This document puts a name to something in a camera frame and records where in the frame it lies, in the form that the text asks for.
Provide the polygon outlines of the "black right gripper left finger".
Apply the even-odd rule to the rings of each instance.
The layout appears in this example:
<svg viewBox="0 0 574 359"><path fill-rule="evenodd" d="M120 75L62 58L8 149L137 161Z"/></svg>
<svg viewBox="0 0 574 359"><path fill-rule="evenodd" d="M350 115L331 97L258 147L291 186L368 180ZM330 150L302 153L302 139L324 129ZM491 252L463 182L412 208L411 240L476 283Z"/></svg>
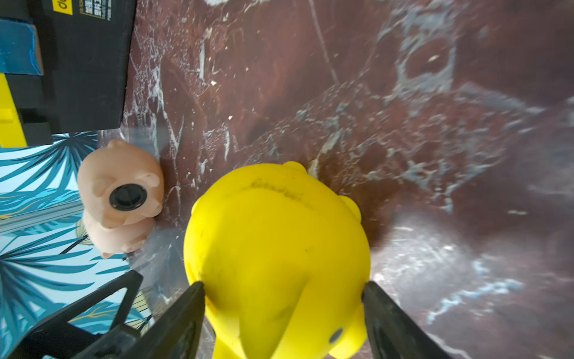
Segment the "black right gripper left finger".
<svg viewBox="0 0 574 359"><path fill-rule="evenodd" d="M193 283L122 358L195 359L205 316L205 290Z"/></svg>

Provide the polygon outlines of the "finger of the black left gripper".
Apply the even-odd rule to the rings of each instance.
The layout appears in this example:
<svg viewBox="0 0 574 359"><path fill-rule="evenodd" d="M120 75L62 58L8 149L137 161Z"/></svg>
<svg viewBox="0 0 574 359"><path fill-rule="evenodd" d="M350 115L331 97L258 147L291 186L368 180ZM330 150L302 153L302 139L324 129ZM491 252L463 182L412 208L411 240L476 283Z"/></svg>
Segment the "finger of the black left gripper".
<svg viewBox="0 0 574 359"><path fill-rule="evenodd" d="M39 321L9 358L121 358L141 338L129 324L143 281L129 271Z"/></svg>

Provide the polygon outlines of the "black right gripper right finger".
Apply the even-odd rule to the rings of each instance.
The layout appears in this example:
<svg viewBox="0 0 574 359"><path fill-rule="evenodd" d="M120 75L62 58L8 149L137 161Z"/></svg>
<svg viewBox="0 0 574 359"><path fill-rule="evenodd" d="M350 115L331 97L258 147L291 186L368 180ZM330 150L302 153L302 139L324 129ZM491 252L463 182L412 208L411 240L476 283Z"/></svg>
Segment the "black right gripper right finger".
<svg viewBox="0 0 574 359"><path fill-rule="evenodd" d="M365 285L362 302L374 358L449 357L374 281Z"/></svg>

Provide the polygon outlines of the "light pink piggy bank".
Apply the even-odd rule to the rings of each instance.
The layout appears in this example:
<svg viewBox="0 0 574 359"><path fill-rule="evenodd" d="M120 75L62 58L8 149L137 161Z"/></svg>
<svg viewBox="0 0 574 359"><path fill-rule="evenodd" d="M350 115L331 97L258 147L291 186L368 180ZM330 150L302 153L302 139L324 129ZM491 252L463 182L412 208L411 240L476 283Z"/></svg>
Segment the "light pink piggy bank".
<svg viewBox="0 0 574 359"><path fill-rule="evenodd" d="M139 250L145 245L155 227L153 218L145 218L135 224L106 229L86 211L83 213L82 221L89 239L104 259L115 254Z"/></svg>

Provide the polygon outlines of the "yellow piggy bank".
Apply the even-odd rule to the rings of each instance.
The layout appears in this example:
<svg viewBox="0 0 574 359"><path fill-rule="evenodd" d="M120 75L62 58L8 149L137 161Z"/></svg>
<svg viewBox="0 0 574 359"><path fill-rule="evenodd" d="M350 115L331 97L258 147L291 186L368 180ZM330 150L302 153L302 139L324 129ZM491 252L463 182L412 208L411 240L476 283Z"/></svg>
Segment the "yellow piggy bank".
<svg viewBox="0 0 574 359"><path fill-rule="evenodd" d="M215 358L350 358L366 342L369 242L357 204L298 162L236 169L197 199L185 273Z"/></svg>

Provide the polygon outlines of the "black round plug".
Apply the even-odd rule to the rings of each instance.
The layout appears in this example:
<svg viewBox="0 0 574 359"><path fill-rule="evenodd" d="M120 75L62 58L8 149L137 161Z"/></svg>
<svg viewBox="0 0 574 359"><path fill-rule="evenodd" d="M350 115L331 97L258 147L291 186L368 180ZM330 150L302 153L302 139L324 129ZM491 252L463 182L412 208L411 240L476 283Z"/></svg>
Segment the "black round plug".
<svg viewBox="0 0 574 359"><path fill-rule="evenodd" d="M129 183L117 187L109 197L110 205L121 212L130 212L141 207L147 199L147 191L138 184Z"/></svg>

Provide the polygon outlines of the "dark pink piggy bank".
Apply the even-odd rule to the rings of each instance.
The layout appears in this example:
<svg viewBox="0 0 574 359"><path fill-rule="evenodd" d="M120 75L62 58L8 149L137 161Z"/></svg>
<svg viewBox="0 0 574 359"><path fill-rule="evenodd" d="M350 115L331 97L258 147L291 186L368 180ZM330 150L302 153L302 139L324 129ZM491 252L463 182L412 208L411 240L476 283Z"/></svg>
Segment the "dark pink piggy bank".
<svg viewBox="0 0 574 359"><path fill-rule="evenodd" d="M106 229L154 218L163 209L164 175L159 162L122 139L114 139L88 155L77 181L85 210ZM144 187L147 199L138 209L121 212L110 205L109 197L117 187L129 183Z"/></svg>

